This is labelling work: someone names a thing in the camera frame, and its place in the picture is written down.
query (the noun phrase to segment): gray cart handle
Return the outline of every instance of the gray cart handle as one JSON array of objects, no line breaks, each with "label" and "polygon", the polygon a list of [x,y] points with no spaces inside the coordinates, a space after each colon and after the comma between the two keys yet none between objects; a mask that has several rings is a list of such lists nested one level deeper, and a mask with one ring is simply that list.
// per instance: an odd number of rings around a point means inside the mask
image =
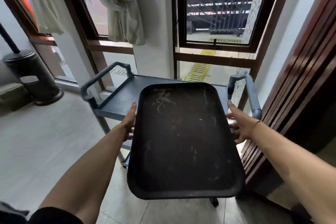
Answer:
[{"label": "gray cart handle", "polygon": [[235,89],[236,81],[245,79],[247,94],[249,96],[250,106],[252,109],[252,117],[261,120],[262,112],[259,105],[257,95],[254,92],[253,79],[249,74],[235,74],[231,75],[229,79],[229,85],[227,86],[227,98],[231,99],[233,91]]},{"label": "gray cart handle", "polygon": [[105,68],[103,71],[98,73],[94,78],[92,78],[90,81],[85,83],[83,86],[81,86],[81,95],[82,99],[90,104],[92,108],[97,108],[97,102],[93,95],[89,94],[87,92],[87,89],[92,86],[95,82],[97,82],[99,79],[101,79],[104,75],[109,73],[113,68],[116,66],[121,66],[124,69],[126,69],[127,77],[133,76],[133,73],[131,71],[131,66],[129,64],[124,64],[121,62],[114,62],[113,64],[109,65],[107,68]]}]

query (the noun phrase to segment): tray rim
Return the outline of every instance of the tray rim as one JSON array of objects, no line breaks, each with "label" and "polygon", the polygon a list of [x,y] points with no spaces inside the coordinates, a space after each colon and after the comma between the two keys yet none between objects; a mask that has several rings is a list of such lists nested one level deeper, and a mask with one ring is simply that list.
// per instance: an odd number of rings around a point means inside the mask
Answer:
[{"label": "tray rim", "polygon": [[[218,91],[217,89],[206,82],[186,82],[187,84],[199,84],[199,85],[206,85],[206,86],[210,86],[212,87],[215,92],[216,92],[216,97],[218,99],[218,101],[221,103],[221,99],[219,97]],[[140,103],[143,101],[143,91],[147,90],[148,88],[152,88],[155,86],[162,86],[165,85],[167,87],[169,86],[180,86],[180,84],[178,83],[165,83],[165,84],[152,84],[149,86],[146,86],[145,88],[143,88],[143,90],[140,93],[139,96],[139,106],[138,106],[138,113],[140,111],[142,111],[142,105],[140,105]],[[225,112],[224,112],[224,108],[223,106],[220,104],[220,112],[223,113],[223,115],[225,116]],[[137,125],[137,121],[135,121],[135,125],[134,125],[134,134],[133,134],[133,139],[136,140],[136,125]],[[134,144],[132,144],[131,147],[131,152],[132,150],[134,150]],[[217,198],[228,198],[228,197],[234,197],[237,196],[243,189],[243,187],[245,186],[245,171],[243,168],[243,165],[241,165],[241,167],[239,167],[240,171],[237,172],[237,183],[236,185],[231,188],[231,189],[226,189],[226,190],[198,190],[198,191],[187,191],[187,190],[179,190],[179,191],[166,191],[166,192],[162,192],[162,191],[155,191],[155,192],[146,192],[144,190],[142,190],[141,188],[139,188],[137,186],[137,183],[130,179],[129,177],[129,168],[132,167],[132,163],[134,162],[134,160],[132,161],[132,154],[129,156],[129,165],[127,168],[127,184],[128,184],[128,188],[130,189],[130,191],[138,198],[143,199],[143,200],[159,200],[159,199],[183,199],[183,198],[210,198],[210,197],[217,197]]]}]

